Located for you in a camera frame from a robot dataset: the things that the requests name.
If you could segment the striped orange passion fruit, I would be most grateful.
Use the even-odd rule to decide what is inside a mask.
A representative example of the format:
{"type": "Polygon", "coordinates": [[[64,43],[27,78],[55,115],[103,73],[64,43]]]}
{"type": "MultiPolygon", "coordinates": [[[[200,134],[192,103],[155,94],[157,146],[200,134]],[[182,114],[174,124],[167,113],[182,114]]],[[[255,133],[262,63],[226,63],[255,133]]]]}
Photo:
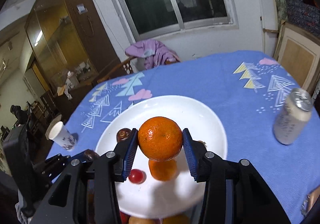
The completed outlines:
{"type": "Polygon", "coordinates": [[[140,217],[131,216],[129,218],[128,224],[156,224],[153,219],[144,219],[140,217]]]}

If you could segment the floral paper cup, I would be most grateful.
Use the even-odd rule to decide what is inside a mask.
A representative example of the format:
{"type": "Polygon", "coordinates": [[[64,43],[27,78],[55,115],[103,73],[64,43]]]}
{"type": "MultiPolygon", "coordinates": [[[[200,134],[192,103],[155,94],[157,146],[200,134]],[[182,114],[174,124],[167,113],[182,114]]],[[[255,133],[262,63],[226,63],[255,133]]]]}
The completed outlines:
{"type": "Polygon", "coordinates": [[[72,151],[76,145],[75,137],[66,129],[62,121],[51,128],[48,138],[67,151],[72,151]]]}

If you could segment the dark purple mangosteen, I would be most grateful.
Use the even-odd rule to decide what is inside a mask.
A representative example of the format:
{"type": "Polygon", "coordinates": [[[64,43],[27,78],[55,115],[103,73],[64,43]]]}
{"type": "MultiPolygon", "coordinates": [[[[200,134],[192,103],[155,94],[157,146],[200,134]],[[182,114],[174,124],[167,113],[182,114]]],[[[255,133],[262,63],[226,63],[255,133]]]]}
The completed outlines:
{"type": "Polygon", "coordinates": [[[84,159],[86,162],[91,162],[99,159],[99,155],[93,150],[87,149],[84,151],[84,159]]]}

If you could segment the dark brown mangosteen on plate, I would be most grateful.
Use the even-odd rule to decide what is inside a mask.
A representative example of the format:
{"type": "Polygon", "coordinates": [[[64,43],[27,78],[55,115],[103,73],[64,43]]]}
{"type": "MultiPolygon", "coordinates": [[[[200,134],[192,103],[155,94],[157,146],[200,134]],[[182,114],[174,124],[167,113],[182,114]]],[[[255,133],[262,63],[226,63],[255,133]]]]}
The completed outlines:
{"type": "Polygon", "coordinates": [[[119,143],[127,140],[130,135],[131,135],[131,129],[128,129],[128,128],[120,129],[116,134],[117,142],[119,143]]]}

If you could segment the red cherry tomato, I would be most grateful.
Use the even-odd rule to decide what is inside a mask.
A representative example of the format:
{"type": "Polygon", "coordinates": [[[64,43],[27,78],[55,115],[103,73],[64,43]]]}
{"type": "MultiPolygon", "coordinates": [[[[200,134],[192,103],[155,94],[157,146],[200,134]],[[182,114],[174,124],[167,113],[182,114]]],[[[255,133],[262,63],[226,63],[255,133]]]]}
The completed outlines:
{"type": "Polygon", "coordinates": [[[130,182],[134,184],[142,184],[146,179],[146,174],[144,171],[139,169],[132,169],[129,175],[130,182]]]}

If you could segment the wooden chair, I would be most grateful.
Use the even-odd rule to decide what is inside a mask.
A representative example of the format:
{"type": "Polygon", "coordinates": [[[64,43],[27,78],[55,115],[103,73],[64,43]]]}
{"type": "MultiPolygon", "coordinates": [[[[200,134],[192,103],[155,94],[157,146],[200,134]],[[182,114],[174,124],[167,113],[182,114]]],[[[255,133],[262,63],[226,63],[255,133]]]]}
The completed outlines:
{"type": "Polygon", "coordinates": [[[117,78],[119,76],[129,75],[133,74],[133,68],[131,66],[131,61],[134,60],[136,57],[129,56],[126,60],[123,62],[115,65],[113,68],[111,68],[110,65],[107,65],[105,68],[102,69],[102,71],[94,78],[92,81],[93,86],[110,80],[117,78]]]}

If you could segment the white beverage can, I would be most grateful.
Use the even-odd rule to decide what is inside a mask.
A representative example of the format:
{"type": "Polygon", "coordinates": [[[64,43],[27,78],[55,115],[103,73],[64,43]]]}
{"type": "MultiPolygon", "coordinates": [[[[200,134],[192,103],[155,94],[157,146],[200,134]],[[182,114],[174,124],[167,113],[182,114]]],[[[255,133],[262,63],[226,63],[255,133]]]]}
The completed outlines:
{"type": "Polygon", "coordinates": [[[312,114],[310,94],[302,88],[293,88],[276,116],[273,133],[283,145],[292,144],[307,125],[312,114]]]}

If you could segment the pink purple cloth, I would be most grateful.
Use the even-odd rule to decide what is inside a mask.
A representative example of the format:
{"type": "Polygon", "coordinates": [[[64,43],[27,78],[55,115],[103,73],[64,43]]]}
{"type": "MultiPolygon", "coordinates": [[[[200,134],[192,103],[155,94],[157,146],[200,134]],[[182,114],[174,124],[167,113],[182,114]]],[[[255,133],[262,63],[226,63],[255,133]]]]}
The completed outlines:
{"type": "Polygon", "coordinates": [[[177,53],[169,49],[161,41],[147,39],[138,41],[125,49],[130,57],[144,59],[144,68],[152,69],[160,65],[180,62],[177,53]]]}

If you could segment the brown wooden cabinet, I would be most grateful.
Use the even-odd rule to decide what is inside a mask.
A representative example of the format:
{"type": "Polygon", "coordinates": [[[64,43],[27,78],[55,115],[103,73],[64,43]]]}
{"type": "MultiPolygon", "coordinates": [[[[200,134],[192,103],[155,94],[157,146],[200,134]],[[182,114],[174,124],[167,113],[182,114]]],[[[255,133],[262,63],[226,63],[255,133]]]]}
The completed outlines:
{"type": "Polygon", "coordinates": [[[25,31],[54,105],[69,118],[121,63],[93,0],[36,0],[25,31]]]}

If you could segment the framed wooden board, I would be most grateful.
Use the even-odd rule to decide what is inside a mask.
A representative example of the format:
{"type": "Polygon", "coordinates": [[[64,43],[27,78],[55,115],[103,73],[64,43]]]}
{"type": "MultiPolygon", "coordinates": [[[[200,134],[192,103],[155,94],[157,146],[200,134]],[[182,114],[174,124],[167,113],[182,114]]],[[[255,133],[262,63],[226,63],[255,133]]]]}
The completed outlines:
{"type": "Polygon", "coordinates": [[[319,80],[319,38],[282,20],[273,58],[312,95],[319,80]]]}

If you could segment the blue patterned tablecloth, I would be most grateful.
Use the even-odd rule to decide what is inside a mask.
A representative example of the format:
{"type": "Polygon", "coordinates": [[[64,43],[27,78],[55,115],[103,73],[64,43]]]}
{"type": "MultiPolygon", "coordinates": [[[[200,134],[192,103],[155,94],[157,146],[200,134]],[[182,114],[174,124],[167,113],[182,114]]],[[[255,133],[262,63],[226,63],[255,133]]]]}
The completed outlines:
{"type": "Polygon", "coordinates": [[[297,87],[281,65],[262,52],[239,50],[119,76],[95,86],[66,127],[78,142],[73,154],[94,149],[112,121],[129,107],[164,95],[196,99],[221,120],[227,158],[247,158],[278,198],[292,223],[303,219],[306,195],[319,185],[319,115],[291,145],[272,128],[285,97],[297,87]]]}

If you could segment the orange tangerine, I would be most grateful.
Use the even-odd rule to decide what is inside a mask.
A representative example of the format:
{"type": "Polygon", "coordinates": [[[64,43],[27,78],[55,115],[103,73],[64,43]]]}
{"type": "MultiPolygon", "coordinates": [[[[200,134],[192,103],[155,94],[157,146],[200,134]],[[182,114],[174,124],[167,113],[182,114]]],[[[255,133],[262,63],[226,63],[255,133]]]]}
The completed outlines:
{"type": "Polygon", "coordinates": [[[175,158],[181,151],[183,135],[180,127],[166,117],[153,117],[138,130],[139,147],[148,159],[165,162],[175,158]]]}

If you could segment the large smooth orange fruit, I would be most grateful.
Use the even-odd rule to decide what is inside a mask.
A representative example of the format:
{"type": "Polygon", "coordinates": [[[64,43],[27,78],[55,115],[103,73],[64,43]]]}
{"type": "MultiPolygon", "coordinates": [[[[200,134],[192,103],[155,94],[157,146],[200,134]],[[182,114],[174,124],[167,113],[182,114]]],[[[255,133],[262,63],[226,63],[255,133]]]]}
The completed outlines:
{"type": "Polygon", "coordinates": [[[163,224],[190,224],[190,219],[185,214],[177,214],[166,217],[162,220],[163,224]]]}

